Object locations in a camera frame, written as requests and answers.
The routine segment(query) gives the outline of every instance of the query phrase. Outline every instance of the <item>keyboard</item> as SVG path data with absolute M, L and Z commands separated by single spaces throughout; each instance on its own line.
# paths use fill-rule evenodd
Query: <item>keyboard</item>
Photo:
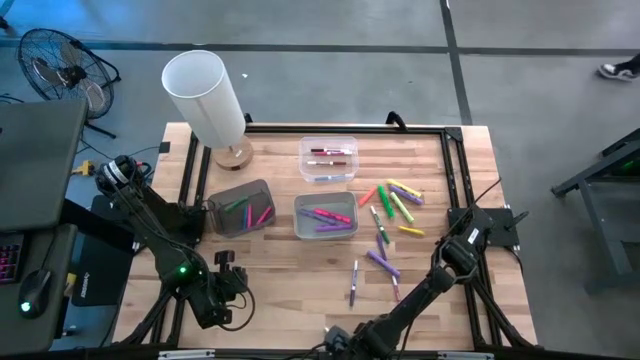
M 0 285 L 20 279 L 20 262 L 25 253 L 24 234 L 0 234 Z

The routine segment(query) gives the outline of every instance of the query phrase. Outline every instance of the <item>person's foot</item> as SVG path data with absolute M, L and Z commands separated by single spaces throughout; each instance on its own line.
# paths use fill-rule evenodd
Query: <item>person's foot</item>
M 640 76 L 640 73 L 634 74 L 629 69 L 616 69 L 616 66 L 611 64 L 600 65 L 600 67 L 598 67 L 598 74 L 607 79 L 622 81 L 631 81 Z

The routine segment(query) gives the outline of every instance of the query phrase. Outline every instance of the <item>computer mouse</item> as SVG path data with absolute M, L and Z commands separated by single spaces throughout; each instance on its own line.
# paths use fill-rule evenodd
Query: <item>computer mouse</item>
M 47 309 L 51 275 L 51 271 L 39 269 L 22 280 L 18 295 L 18 311 L 22 317 L 35 319 Z

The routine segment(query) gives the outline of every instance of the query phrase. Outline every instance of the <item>wooden tabletop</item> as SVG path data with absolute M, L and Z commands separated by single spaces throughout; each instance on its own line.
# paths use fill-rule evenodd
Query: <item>wooden tabletop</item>
M 474 192 L 480 194 L 498 179 L 489 131 L 484 126 L 462 127 Z M 177 201 L 191 129 L 186 123 L 169 123 L 164 141 L 171 151 L 161 154 L 153 189 L 167 201 Z M 426 205 L 406 205 L 415 217 L 414 227 L 426 232 L 416 238 L 396 229 L 406 225 L 399 214 L 389 220 L 379 197 L 369 204 L 379 210 L 392 240 L 387 250 L 390 263 L 401 272 L 400 294 L 405 296 L 424 278 L 434 243 L 447 229 L 450 207 L 440 140 L 432 135 L 354 135 L 358 140 L 360 170 L 348 183 L 311 184 L 298 170 L 300 134 L 250 134 L 254 158 L 244 169 L 230 172 L 213 161 L 209 166 L 205 197 L 264 179 L 277 209 L 273 225 L 237 238 L 212 233 L 209 225 L 198 251 L 213 270 L 216 251 L 236 252 L 236 265 L 247 269 L 249 286 L 256 296 L 253 321 L 242 331 L 226 332 L 213 327 L 202 330 L 187 305 L 180 337 L 181 347 L 308 349 L 320 343 L 324 328 L 334 324 L 353 331 L 360 322 L 390 311 L 395 306 L 390 277 L 365 257 L 376 250 L 376 227 L 368 207 L 359 210 L 360 228 L 347 240 L 302 241 L 293 231 L 293 200 L 300 194 L 352 191 L 359 198 L 369 189 L 394 178 L 424 194 Z M 455 148 L 450 146 L 459 175 Z M 202 146 L 197 152 L 192 176 L 193 200 Z M 459 194 L 461 204 L 464 196 Z M 494 188 L 481 201 L 482 207 L 501 207 L 502 189 Z M 527 295 L 517 262 L 502 249 L 490 248 L 487 261 L 494 297 L 520 333 L 535 343 Z M 359 260 L 355 306 L 348 306 L 353 261 Z M 153 256 L 145 250 L 136 256 L 118 316 L 114 340 L 130 334 L 158 295 L 160 282 Z M 483 334 L 489 339 L 484 306 L 478 306 Z M 246 319 L 247 310 L 234 309 L 233 326 Z M 165 331 L 172 315 L 167 316 Z M 407 349 L 471 349 L 469 318 L 462 286 L 441 295 L 414 323 Z

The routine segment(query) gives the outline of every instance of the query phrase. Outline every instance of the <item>gray floor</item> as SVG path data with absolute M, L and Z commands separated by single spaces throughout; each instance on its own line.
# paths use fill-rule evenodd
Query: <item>gray floor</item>
M 460 46 L 637 49 L 633 0 L 450 0 Z M 18 35 L 51 27 L 81 39 L 220 44 L 446 46 L 437 0 L 16 0 L 6 14 Z M 120 137 L 86 131 L 110 155 L 157 144 L 180 116 L 160 84 L 174 52 L 101 51 L 119 67 L 116 101 L 96 122 Z M 460 124 L 446 54 L 224 52 L 240 103 L 255 121 L 380 123 L 396 110 L 409 123 Z M 585 281 L 603 260 L 577 194 L 549 192 L 638 126 L 638 83 L 593 75 L 624 58 L 462 56 L 473 123 L 490 128 L 508 202 L 531 215 L 520 225 L 525 281 L 541 345 L 637 357 L 638 288 L 590 297 Z M 14 49 L 0 49 L 0 93 L 29 101 Z M 155 162 L 152 151 L 138 156 Z M 83 152 L 76 159 L 103 161 Z M 68 196 L 89 205 L 91 179 Z M 113 309 L 72 309 L 84 346 L 99 343 Z M 59 342 L 57 348 L 77 346 Z

